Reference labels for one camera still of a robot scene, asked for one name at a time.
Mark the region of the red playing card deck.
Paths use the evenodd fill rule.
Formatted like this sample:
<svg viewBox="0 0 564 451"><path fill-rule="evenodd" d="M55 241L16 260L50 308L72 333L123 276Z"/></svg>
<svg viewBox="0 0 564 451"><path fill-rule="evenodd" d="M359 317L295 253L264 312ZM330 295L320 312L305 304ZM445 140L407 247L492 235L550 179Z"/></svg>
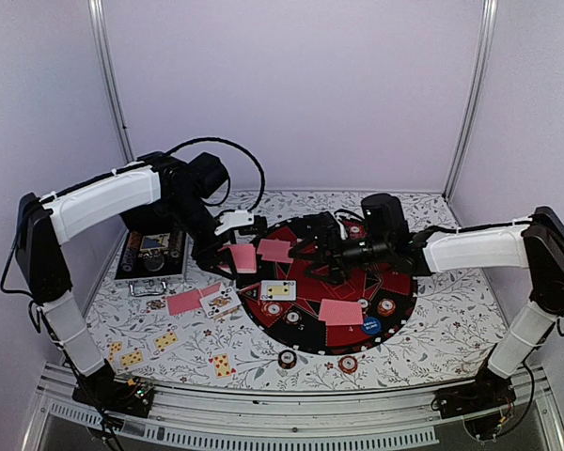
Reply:
<svg viewBox="0 0 564 451"><path fill-rule="evenodd" d="M252 274L257 272L257 254L253 244L229 244L224 246L223 249L231 251L237 273Z"/></svg>

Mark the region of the two of clubs card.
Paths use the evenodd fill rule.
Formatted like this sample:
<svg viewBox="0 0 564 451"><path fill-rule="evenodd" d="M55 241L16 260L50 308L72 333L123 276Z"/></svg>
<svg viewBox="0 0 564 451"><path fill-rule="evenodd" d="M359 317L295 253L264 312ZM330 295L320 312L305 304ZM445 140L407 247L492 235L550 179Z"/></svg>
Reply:
<svg viewBox="0 0 564 451"><path fill-rule="evenodd" d="M259 298L262 301L295 301L296 289L294 280L263 280Z"/></svg>

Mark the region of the blue small blind button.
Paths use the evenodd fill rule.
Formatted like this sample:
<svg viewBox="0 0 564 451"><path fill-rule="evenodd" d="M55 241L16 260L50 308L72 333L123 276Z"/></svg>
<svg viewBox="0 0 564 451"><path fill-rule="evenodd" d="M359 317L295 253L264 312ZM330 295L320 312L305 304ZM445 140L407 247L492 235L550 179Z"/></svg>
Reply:
<svg viewBox="0 0 564 451"><path fill-rule="evenodd" d="M374 317L366 317L361 325L361 330L367 335L376 335L382 330L381 322Z"/></svg>

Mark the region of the dark poker chip stack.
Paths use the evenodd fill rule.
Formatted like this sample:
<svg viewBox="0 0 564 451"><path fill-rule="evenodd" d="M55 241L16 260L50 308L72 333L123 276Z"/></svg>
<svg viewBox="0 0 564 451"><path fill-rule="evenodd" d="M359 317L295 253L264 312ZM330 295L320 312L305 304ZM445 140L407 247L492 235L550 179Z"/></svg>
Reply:
<svg viewBox="0 0 564 451"><path fill-rule="evenodd" d="M292 350L283 350L278 354L278 365L282 369L292 369L297 363L297 355Z"/></svg>

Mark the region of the orange poker chip stack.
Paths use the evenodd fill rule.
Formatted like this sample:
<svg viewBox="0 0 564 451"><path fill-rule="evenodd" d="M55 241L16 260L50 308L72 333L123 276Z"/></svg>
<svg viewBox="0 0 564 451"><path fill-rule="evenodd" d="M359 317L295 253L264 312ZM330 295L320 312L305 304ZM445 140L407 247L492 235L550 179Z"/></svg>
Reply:
<svg viewBox="0 0 564 451"><path fill-rule="evenodd" d="M358 368L358 361L351 355L347 355L338 360L337 366L341 372L352 374Z"/></svg>

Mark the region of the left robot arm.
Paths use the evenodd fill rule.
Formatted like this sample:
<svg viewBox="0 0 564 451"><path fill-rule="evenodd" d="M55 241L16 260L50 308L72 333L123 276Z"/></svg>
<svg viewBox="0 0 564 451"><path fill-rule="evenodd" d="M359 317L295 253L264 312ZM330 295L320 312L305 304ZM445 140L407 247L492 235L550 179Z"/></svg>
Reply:
<svg viewBox="0 0 564 451"><path fill-rule="evenodd" d="M199 269L235 280L239 273L228 245L238 233L261 224L255 214L260 202L243 210L210 212L210 198L230 176L221 160L203 152L189 162L176 152L199 144L219 144L246 156L258 171L258 194L265 191L265 171L246 147L223 137L197 137L167 151L152 151L121 167L38 196L19 201L16 231L0 277L0 290L28 298L28 315L38 331L46 330L69 365L76 385L74 401L94 408L106 418L111 413L146 418L154 391L134 377L121 381L92 337L75 296L75 270L63 249L78 235L113 219L140 213L162 214L190 236L191 258Z"/></svg>

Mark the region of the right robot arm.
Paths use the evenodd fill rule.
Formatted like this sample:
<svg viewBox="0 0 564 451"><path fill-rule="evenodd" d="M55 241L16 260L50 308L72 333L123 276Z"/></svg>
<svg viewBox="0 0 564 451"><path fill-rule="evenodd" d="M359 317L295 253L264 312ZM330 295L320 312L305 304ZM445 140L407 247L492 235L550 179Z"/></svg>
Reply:
<svg viewBox="0 0 564 451"><path fill-rule="evenodd" d="M289 255L308 262L305 275L341 284L356 267L383 263L411 276L454 270L527 271L528 300L508 331L492 347L471 382L435 392L431 406L444 419L511 406L511 378L564 318L564 225L541 206L528 216L503 223L461 228L429 226L413 232L400 200L391 194L362 199L362 238L351 238L334 214L321 214L319 226L292 245Z"/></svg>

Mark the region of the aluminium poker case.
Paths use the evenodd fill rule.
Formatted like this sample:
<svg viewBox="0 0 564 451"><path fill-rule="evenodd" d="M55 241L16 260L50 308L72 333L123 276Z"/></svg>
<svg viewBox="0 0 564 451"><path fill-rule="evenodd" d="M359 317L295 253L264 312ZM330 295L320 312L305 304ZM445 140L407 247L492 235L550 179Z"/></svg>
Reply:
<svg viewBox="0 0 564 451"><path fill-rule="evenodd" d="M153 234L129 231L119 257L114 283L133 297L162 295L184 284L186 233L178 228Z"/></svg>

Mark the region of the floral table cloth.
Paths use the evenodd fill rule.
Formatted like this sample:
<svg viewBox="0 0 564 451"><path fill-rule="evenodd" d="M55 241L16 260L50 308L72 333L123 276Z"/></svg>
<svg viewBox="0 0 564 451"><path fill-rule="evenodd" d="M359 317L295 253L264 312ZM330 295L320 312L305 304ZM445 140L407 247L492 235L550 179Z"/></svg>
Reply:
<svg viewBox="0 0 564 451"><path fill-rule="evenodd" d="M358 368L341 372L339 358L299 352L292 369L278 365L283 347L243 312L222 320L200 309L172 316L143 314L147 299L118 288L108 272L86 311L86 324L102 351L121 341L123 349L145 349L152 336L173 327L180 343L162 356L150 352L136 375L158 381L275 392L352 391L416 386L473 377L506 324L483 274L457 270L422 278L415 310L402 328L383 344L355 354ZM209 358L232 353L236 374L217 380Z"/></svg>

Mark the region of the hearts card on cloth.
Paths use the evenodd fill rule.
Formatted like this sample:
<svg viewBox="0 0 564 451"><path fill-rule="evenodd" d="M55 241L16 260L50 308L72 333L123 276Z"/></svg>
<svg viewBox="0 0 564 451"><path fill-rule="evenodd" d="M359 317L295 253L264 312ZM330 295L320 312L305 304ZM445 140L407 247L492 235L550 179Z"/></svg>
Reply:
<svg viewBox="0 0 564 451"><path fill-rule="evenodd" d="M217 380L227 380L236 374L234 357L229 351L216 352L208 362L209 370Z"/></svg>

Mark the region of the diamonds card bottom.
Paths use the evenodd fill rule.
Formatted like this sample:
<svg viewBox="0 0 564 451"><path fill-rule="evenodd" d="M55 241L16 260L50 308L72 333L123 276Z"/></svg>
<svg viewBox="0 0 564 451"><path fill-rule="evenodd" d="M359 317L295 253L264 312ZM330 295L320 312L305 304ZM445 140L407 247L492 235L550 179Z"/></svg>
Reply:
<svg viewBox="0 0 564 451"><path fill-rule="evenodd" d="M129 370L145 363L144 352L141 349L126 350L118 356L116 362L121 369Z"/></svg>

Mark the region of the diamonds card left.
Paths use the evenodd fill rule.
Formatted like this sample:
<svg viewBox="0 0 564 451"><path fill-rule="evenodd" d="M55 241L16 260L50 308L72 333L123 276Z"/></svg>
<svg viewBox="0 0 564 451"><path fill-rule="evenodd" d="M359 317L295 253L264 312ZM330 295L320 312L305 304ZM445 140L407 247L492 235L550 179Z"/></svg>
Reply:
<svg viewBox="0 0 564 451"><path fill-rule="evenodd" d="M108 344L108 362L114 363L123 351L123 343L121 341L113 341Z"/></svg>

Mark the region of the front aluminium rail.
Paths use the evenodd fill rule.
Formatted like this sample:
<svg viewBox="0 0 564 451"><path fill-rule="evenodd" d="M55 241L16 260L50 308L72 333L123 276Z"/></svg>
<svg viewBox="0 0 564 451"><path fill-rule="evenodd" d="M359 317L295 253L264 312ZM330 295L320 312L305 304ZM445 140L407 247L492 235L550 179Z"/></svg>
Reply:
<svg viewBox="0 0 564 451"><path fill-rule="evenodd" d="M47 365L25 450L564 450L564 420L540 365L519 369L513 403L445 417L435 395L473 377L352 391L275 392L158 381L146 417L118 414L116 438L76 402L74 378Z"/></svg>

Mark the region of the aluminium frame post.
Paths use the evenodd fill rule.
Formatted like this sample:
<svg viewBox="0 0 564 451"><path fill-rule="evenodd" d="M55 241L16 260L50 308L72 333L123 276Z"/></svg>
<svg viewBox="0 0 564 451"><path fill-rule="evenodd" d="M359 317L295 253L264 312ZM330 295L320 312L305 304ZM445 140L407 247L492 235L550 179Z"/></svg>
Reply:
<svg viewBox="0 0 564 451"><path fill-rule="evenodd" d="M497 0L484 0L482 2L481 20L478 31L478 41L475 52L472 79L462 115L462 122L456 146L443 191L443 197L448 203L451 202L451 199L457 191L457 185L465 162L471 135L474 130L478 104L483 90L484 78L493 47L497 9Z"/></svg>
<svg viewBox="0 0 564 451"><path fill-rule="evenodd" d="M115 67L111 55L104 4L101 0L88 0L89 19L102 74L107 103L113 119L117 141L125 163L134 160L131 139L121 104Z"/></svg>

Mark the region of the right aluminium frame post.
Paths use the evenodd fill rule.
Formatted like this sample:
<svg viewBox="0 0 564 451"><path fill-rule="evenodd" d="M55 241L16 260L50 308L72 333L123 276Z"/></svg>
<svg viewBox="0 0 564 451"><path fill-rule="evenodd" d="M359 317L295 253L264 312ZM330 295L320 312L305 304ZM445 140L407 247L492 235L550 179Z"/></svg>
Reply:
<svg viewBox="0 0 564 451"><path fill-rule="evenodd" d="M484 78L493 47L497 9L497 0L484 0L482 2L481 20L478 31L478 41L475 52L472 79L462 115L462 122L456 146L443 191L443 197L448 203L451 202L451 199L457 191L457 185L465 162L471 135L474 130L478 104L483 90Z"/></svg>

